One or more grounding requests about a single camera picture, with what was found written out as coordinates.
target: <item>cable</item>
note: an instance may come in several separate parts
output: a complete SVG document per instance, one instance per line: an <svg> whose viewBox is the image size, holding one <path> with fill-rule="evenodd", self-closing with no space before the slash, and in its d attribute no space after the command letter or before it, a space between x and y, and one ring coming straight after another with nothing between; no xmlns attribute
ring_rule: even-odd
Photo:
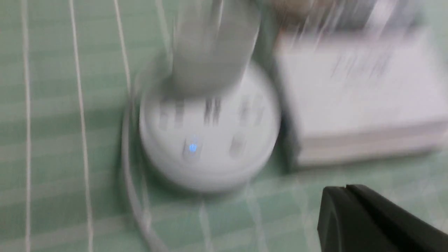
<svg viewBox="0 0 448 252"><path fill-rule="evenodd" d="M145 239L148 247L152 252L169 252L169 249L159 238L156 232L151 228L151 226L146 227L143 221L143 209L138 200L137 192L135 190L134 183L132 181L131 175L131 164L129 155L129 121L130 114L132 110L132 101L129 102L125 109L123 117L123 127L121 129L121 162L122 169L125 179L126 194L129 199L130 207L132 210L132 215L135 222L138 225L141 235Z"/></svg>

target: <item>white round device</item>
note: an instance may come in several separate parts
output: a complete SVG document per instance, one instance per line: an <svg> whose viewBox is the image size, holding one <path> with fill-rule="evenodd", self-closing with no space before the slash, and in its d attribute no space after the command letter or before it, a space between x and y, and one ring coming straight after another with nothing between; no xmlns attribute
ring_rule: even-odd
<svg viewBox="0 0 448 252"><path fill-rule="evenodd" d="M198 192L233 189L265 165L280 130L276 92L254 63L214 97L177 100L160 84L140 105L143 148L169 181Z"/></svg>

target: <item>green surface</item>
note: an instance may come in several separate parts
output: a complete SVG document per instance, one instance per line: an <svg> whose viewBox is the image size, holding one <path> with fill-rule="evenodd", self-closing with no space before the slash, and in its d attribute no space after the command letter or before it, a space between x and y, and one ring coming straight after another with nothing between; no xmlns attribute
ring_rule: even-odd
<svg viewBox="0 0 448 252"><path fill-rule="evenodd" d="M0 1L0 251L147 250L119 187L121 113L136 71L168 44L176 6ZM448 59L448 4L427 7ZM320 251L322 189L346 183L366 184L448 232L447 151L288 175L283 159L276 149L250 186L224 198L173 194L153 177L137 184L173 251Z"/></svg>

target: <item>white cable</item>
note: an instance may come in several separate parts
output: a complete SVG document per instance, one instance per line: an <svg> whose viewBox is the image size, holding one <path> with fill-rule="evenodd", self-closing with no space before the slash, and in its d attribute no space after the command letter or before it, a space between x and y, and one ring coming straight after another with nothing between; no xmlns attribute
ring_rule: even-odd
<svg viewBox="0 0 448 252"><path fill-rule="evenodd" d="M147 227L144 219L143 208L138 200L137 192L135 190L134 183L131 175L131 164L129 161L129 121L132 110L132 101L129 102L125 109L123 117L123 127L121 129L121 162L122 169L125 178L126 194L129 199L132 215L136 221L140 233L145 239L148 247L153 252L169 252L169 249L151 228Z"/></svg>

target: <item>white stripe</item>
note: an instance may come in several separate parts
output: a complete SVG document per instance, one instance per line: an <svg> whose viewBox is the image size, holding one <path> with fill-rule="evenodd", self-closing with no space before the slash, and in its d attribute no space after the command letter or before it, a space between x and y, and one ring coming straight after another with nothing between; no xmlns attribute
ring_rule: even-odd
<svg viewBox="0 0 448 252"><path fill-rule="evenodd" d="M131 77L130 77L130 71L129 71L129 61L128 61L128 55L126 53L126 44L125 44L125 36L123 34L123 26L121 22L121 15L120 15L120 6L118 4L118 0L114 0L115 5L115 15L116 15L116 22L118 25L118 34L120 36L120 44L121 44L121 53L123 55L123 64L125 66L125 74L126 74L126 84L128 88L128 97L129 99L132 99L131 92ZM140 169L140 175L142 177L142 198L143 198L143 218L145 218L144 221L146 221L146 226L148 229L151 228L151 213L149 211L149 197L148 197L148 186L146 184L146 177L145 173L143 172L143 167L139 165Z"/></svg>
<svg viewBox="0 0 448 252"><path fill-rule="evenodd" d="M31 94L30 94L30 39L28 37L28 1L22 0L23 68L26 103L26 223L25 251L31 251Z"/></svg>
<svg viewBox="0 0 448 252"><path fill-rule="evenodd" d="M82 152L84 156L84 183L86 186L86 211L87 211L87 234L89 237L89 252L93 252L93 224L92 224L92 205L90 199L90 183L89 183L89 161L87 155L87 139L86 139L86 122L84 118L84 103L82 100L82 87L81 87L81 70L79 68L79 55L78 55L78 38L76 33L75 22L75 10L73 7L73 0L69 0L70 4L70 16L73 30L73 48L75 56L76 67L76 81L78 85L78 98L79 109L81 114L81 134L82 134Z"/></svg>
<svg viewBox="0 0 448 252"><path fill-rule="evenodd" d="M125 65L126 85L128 92L131 90L131 76L129 73L128 54L126 53L125 36L123 35L123 26L121 23L120 6L118 0L114 0L116 23L118 25L118 35L120 36L121 54L123 55L123 64Z"/></svg>
<svg viewBox="0 0 448 252"><path fill-rule="evenodd" d="M214 252L213 243L211 242L210 223L208 221L208 213L205 208L204 200L201 201L201 208L199 209L199 222L201 222L202 234L204 235L205 248L208 252Z"/></svg>
<svg viewBox="0 0 448 252"><path fill-rule="evenodd" d="M164 5L162 4L161 0L155 0L155 5L157 7L157 15L159 16L159 24L160 24L160 31L162 32L162 36L164 38L164 44L165 44L165 50L166 52L169 52L169 33L168 33L168 25L167 25L167 20L165 17L165 10L164 10Z"/></svg>
<svg viewBox="0 0 448 252"><path fill-rule="evenodd" d="M268 252L269 249L267 248L266 236L265 236L264 229L263 229L263 219L261 216L260 205L258 204L257 200L255 199L254 191L252 190L252 187L250 186L249 183L246 186L246 202L247 202L247 205L249 206L250 213L255 222L255 231L257 233L258 250L260 252Z"/></svg>

